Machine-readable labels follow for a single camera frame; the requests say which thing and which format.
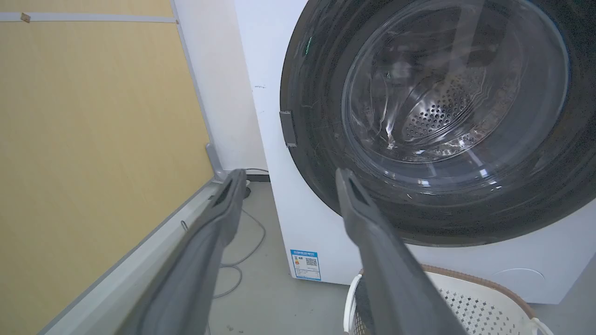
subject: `white washing machine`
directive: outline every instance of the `white washing machine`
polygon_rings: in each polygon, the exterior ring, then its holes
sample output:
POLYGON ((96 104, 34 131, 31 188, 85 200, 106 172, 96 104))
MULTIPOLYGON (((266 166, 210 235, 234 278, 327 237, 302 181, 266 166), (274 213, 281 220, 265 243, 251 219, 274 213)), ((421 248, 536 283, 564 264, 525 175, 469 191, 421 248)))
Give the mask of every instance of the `white washing machine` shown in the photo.
POLYGON ((293 277, 361 269, 341 167, 421 263, 561 301, 596 251, 594 2, 235 8, 293 277))

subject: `round glass door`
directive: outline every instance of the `round glass door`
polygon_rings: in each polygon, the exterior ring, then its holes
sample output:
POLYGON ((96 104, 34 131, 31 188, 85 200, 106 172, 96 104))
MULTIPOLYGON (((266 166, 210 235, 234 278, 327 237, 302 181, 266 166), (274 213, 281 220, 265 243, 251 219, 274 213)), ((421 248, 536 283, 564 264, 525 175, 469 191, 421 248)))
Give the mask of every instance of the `round glass door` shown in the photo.
POLYGON ((596 192, 587 7, 310 1, 282 78, 296 166, 336 212, 333 173, 352 169, 410 243, 492 243, 568 215, 596 192))

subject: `wooden panel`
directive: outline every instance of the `wooden panel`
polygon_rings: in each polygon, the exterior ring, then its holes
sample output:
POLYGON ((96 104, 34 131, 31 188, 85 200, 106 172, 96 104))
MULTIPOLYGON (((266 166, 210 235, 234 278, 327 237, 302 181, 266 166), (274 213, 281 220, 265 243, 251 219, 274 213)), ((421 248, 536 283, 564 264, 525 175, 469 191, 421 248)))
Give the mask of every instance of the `wooden panel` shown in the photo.
POLYGON ((212 177, 174 24, 0 23, 0 333, 39 331, 212 177))
POLYGON ((0 0, 0 12, 96 13, 173 17, 170 0, 0 0))

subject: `blue mark on washing machine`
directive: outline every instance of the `blue mark on washing machine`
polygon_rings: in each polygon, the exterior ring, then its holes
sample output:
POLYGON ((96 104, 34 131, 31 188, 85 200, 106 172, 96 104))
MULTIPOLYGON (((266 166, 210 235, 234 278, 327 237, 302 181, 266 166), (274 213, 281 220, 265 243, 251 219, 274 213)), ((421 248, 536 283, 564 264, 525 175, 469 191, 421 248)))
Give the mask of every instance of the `blue mark on washing machine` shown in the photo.
POLYGON ((319 256, 316 252, 290 249, 296 278, 321 281, 319 256))

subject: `laundry basket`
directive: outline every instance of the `laundry basket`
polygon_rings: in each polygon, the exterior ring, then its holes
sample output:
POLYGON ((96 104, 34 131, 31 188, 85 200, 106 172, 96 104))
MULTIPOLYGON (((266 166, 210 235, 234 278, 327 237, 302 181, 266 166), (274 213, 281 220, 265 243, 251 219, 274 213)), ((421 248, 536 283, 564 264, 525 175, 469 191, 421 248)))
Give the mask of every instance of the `laundry basket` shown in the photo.
MULTIPOLYGON (((423 265, 431 282, 471 335, 553 335, 534 310, 499 284, 460 272, 423 265)), ((350 335, 373 335, 356 312, 357 275, 347 293, 343 330, 350 335)))

